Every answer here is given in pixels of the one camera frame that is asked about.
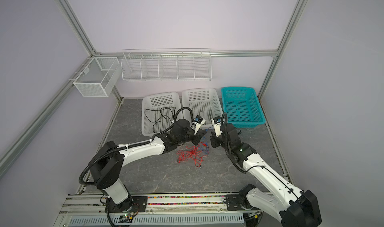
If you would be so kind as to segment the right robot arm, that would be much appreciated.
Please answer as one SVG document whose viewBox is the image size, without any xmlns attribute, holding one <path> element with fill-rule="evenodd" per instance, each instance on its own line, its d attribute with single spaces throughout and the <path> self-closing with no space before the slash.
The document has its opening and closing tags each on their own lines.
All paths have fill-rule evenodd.
<svg viewBox="0 0 384 227">
<path fill-rule="evenodd" d="M 239 192 L 244 208 L 260 209 L 284 227 L 318 227 L 322 223 L 316 195 L 294 186 L 273 170 L 253 147 L 242 142 L 237 128 L 228 123 L 226 113 L 214 117 L 212 124 L 212 147 L 222 147 L 238 171 L 251 174 L 271 193 L 267 195 L 254 185 L 247 185 Z"/>
</svg>

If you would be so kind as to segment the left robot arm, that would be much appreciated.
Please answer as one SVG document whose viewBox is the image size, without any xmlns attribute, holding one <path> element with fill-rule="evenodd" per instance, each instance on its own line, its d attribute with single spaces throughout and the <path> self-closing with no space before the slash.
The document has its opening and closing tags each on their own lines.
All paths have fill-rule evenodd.
<svg viewBox="0 0 384 227">
<path fill-rule="evenodd" d="M 146 157 L 169 153 L 187 142 L 196 146 L 207 133 L 201 128 L 206 122 L 201 116 L 192 117 L 191 121 L 179 119 L 178 115 L 184 110 L 192 111 L 189 107 L 179 109 L 173 123 L 150 140 L 126 145 L 117 145 L 113 141 L 104 144 L 81 172 L 80 185 L 95 186 L 106 195 L 106 211 L 131 210 L 134 201 L 120 180 L 122 167 Z"/>
</svg>

